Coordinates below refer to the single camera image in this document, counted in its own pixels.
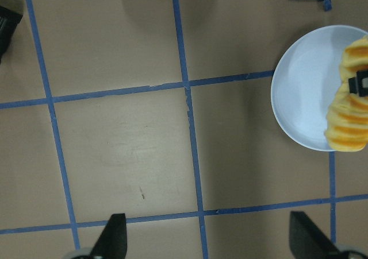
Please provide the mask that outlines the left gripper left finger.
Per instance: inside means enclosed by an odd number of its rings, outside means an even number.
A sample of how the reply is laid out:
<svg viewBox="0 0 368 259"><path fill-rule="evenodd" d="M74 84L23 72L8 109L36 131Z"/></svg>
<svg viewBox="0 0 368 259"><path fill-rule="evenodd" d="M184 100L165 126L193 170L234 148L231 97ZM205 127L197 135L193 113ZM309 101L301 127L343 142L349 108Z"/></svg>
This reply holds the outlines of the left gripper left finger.
<svg viewBox="0 0 368 259"><path fill-rule="evenodd" d="M111 215L89 258L124 259L128 249L126 221L124 213Z"/></svg>

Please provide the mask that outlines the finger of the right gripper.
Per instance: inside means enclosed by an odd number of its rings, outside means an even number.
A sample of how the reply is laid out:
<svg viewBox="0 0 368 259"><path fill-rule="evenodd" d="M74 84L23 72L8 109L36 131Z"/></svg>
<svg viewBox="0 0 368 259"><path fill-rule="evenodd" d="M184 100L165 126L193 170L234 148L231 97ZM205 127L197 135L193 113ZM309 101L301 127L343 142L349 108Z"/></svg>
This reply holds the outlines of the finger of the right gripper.
<svg viewBox="0 0 368 259"><path fill-rule="evenodd" d="M356 72L356 75L348 80L349 93L357 94L358 96L367 96L367 78L368 71L360 70Z"/></svg>

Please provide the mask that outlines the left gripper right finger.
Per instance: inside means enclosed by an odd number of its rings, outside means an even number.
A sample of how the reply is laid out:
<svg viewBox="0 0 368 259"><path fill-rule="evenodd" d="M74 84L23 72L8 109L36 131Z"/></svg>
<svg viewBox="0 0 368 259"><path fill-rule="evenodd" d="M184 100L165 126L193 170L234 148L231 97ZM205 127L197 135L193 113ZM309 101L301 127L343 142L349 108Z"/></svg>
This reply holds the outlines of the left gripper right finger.
<svg viewBox="0 0 368 259"><path fill-rule="evenodd" d="M289 248L294 258L337 258L340 254L303 211L290 212Z"/></svg>

